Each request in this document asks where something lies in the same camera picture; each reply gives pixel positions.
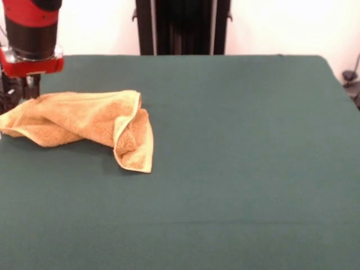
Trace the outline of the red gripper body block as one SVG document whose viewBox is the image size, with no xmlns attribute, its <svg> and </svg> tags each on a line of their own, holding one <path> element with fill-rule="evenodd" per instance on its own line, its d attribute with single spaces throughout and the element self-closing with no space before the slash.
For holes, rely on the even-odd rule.
<svg viewBox="0 0 360 270">
<path fill-rule="evenodd" d="M 61 72 L 64 58 L 60 47 L 56 47 L 55 54 L 45 60 L 28 60 L 18 56 L 10 47 L 1 47 L 1 65 L 8 77 L 26 77 Z"/>
</svg>

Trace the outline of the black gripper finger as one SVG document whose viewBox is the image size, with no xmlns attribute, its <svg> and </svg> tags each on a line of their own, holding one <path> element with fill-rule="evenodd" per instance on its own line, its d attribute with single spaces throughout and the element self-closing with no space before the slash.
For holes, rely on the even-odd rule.
<svg viewBox="0 0 360 270">
<path fill-rule="evenodd" d="M 40 81 L 41 81 L 41 75 L 35 74 L 32 76 L 32 98 L 37 98 L 40 95 Z"/>
<path fill-rule="evenodd" d="M 32 97 L 32 76 L 28 75 L 21 79 L 22 98 L 28 100 Z"/>
</svg>

